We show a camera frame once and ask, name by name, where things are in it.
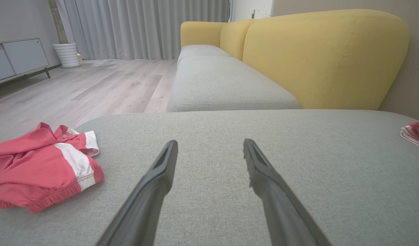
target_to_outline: floor plank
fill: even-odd
[[[85,60],[0,88],[0,142],[38,123],[77,127],[104,115],[165,112],[177,60]]]

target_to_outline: gray seat cushion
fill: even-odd
[[[178,65],[183,58],[194,56],[225,56],[231,57],[228,53],[221,48],[214,45],[195,44],[186,45],[181,48],[181,53],[178,57]]]
[[[419,245],[415,121],[363,110],[248,110],[113,115],[94,130],[105,180],[40,212],[0,210],[0,245],[93,245],[168,140],[175,179],[155,245],[270,245],[249,188],[245,138],[255,140],[333,245]]]
[[[233,57],[187,57],[178,65],[167,112],[298,109],[296,98]]]

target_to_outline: white plant pot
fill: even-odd
[[[80,66],[79,59],[77,59],[76,43],[53,44],[53,48],[55,48],[63,68]]]

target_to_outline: gray curtain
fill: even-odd
[[[64,0],[83,59],[176,59],[185,21],[227,22],[229,0]]]

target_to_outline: yellow fabric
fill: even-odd
[[[406,23],[373,10],[255,21],[243,62],[291,92],[304,109],[377,110],[408,48]]]
[[[220,34],[220,48],[239,60],[243,59],[246,33],[254,20],[239,20],[223,26]]]
[[[184,22],[181,25],[181,47],[208,44],[220,47],[220,32],[226,22]]]

